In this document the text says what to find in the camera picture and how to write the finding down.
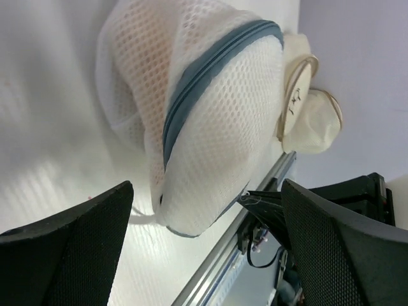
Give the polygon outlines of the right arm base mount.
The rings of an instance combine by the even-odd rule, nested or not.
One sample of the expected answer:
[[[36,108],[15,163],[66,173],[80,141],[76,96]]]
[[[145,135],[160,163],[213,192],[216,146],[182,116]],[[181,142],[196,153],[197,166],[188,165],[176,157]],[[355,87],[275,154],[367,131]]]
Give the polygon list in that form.
[[[272,305],[303,305],[303,289],[289,241],[281,192],[247,191],[237,198],[237,203],[251,215],[242,236],[247,240],[245,253],[248,264],[259,269],[277,266]],[[252,252],[268,234],[279,243],[277,251],[269,262],[255,264]]]

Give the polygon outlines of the white mesh laundry bag blue zipper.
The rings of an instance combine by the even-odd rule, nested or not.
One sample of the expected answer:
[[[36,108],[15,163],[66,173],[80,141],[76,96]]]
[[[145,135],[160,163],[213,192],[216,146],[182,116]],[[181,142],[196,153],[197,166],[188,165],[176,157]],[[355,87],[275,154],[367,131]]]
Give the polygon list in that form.
[[[162,151],[146,144],[131,89],[116,67],[112,25],[131,1],[119,1],[99,34],[96,87],[113,132],[143,148],[158,224],[197,237],[242,195],[270,145],[281,114],[284,40],[280,26],[223,1],[176,1]]]

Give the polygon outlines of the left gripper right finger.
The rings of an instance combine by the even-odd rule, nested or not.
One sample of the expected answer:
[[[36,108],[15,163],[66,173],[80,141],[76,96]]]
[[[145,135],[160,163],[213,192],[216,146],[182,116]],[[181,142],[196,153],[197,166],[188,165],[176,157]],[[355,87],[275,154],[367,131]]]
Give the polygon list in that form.
[[[407,305],[407,230],[289,179],[281,196],[306,305]]]

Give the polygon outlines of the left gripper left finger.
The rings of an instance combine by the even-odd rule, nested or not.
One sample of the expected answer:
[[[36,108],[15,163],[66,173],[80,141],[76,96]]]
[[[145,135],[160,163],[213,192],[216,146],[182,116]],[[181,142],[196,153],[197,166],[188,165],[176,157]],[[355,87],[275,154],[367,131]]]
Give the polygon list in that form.
[[[133,203],[125,181],[1,234],[1,305],[107,305]]]

